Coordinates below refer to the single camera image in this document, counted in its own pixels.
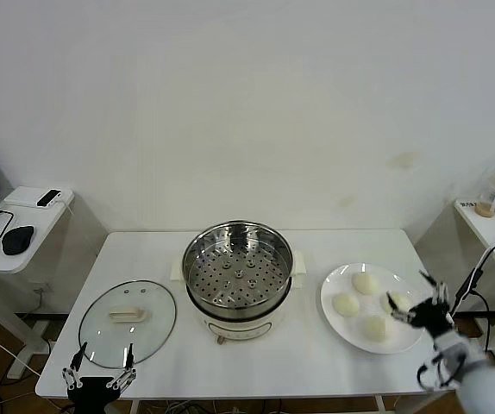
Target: glass lid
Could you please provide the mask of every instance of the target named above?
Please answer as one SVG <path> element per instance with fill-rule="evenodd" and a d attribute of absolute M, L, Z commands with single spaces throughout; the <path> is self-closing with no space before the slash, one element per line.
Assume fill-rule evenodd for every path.
<path fill-rule="evenodd" d="M 125 366 L 133 344 L 135 364 L 155 354 L 169 337 L 177 307 L 172 294 L 149 280 L 117 285 L 85 313 L 78 330 L 79 346 L 87 342 L 85 358 L 106 368 Z"/>

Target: steamed bun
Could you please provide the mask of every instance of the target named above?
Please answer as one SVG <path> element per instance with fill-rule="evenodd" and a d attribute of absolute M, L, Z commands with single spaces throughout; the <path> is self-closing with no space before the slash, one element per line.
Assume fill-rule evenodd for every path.
<path fill-rule="evenodd" d="M 389 336 L 389 326 L 384 317 L 367 317 L 362 325 L 365 336 L 375 342 L 383 342 Z"/>
<path fill-rule="evenodd" d="M 412 307 L 412 302 L 403 293 L 390 292 L 389 294 L 392 296 L 393 302 L 395 302 L 400 311 L 408 312 Z M 391 315 L 392 308 L 389 305 L 389 301 L 387 300 L 387 295 L 385 293 L 381 296 L 379 302 L 382 305 L 382 309 L 384 310 L 384 312 L 388 315 Z"/>
<path fill-rule="evenodd" d="M 359 315 L 359 299 L 353 293 L 339 293 L 332 299 L 332 305 L 337 313 L 343 317 Z"/>
<path fill-rule="evenodd" d="M 379 289 L 379 283 L 375 276 L 369 272 L 359 272 L 352 278 L 354 288 L 363 295 L 373 295 Z"/>

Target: plastic cup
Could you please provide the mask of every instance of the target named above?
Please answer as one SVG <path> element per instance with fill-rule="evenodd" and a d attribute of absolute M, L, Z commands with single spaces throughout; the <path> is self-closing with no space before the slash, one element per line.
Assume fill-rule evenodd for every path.
<path fill-rule="evenodd" d="M 490 177 L 484 183 L 484 188 L 479 195 L 478 203 L 475 205 L 475 212 L 483 217 L 493 217 L 495 209 L 491 210 L 495 199 L 495 177 Z"/>

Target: robotic arm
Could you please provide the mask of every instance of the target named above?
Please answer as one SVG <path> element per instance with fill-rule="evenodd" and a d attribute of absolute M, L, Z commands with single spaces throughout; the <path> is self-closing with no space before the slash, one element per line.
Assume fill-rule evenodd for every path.
<path fill-rule="evenodd" d="M 79 377 L 78 370 L 86 350 L 86 342 L 73 356 L 62 375 L 67 384 L 67 397 L 75 405 L 74 414 L 104 414 L 104 407 L 116 401 L 136 378 L 133 368 L 133 344 L 128 346 L 127 361 L 117 377 Z"/>
<path fill-rule="evenodd" d="M 418 383 L 426 391 L 439 391 L 455 381 L 460 384 L 457 393 L 467 414 L 495 413 L 495 366 L 479 347 L 455 330 L 453 319 L 448 314 L 447 286 L 425 273 L 421 274 L 434 288 L 434 294 L 408 312 L 401 311 L 387 294 L 392 316 L 414 328 L 425 328 L 434 341 L 437 355 L 418 369 Z M 448 379 L 441 375 L 439 364 L 443 361 L 450 374 Z M 426 386 L 422 375 L 435 367 L 437 382 Z"/>

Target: white plate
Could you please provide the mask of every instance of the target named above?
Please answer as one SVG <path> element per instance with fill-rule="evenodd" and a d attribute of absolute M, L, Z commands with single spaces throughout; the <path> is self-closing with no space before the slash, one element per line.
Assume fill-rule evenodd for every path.
<path fill-rule="evenodd" d="M 379 293 L 365 296 L 356 291 L 351 278 L 359 272 L 369 272 L 378 279 Z M 351 292 L 357 296 L 360 303 L 359 316 L 343 317 L 335 311 L 332 298 L 340 292 Z M 320 291 L 320 300 L 328 322 L 345 340 L 351 342 L 355 347 L 375 354 L 397 354 L 406 351 L 417 343 L 422 336 L 423 329 L 414 329 L 406 323 L 401 323 L 388 316 L 379 303 L 381 295 L 385 295 L 386 292 L 402 292 L 413 305 L 426 299 L 420 292 L 416 292 L 406 280 L 383 267 L 368 263 L 350 263 L 338 267 L 328 275 Z M 362 331 L 364 318 L 371 315 L 381 315 L 389 323 L 391 334 L 383 342 L 367 339 Z"/>

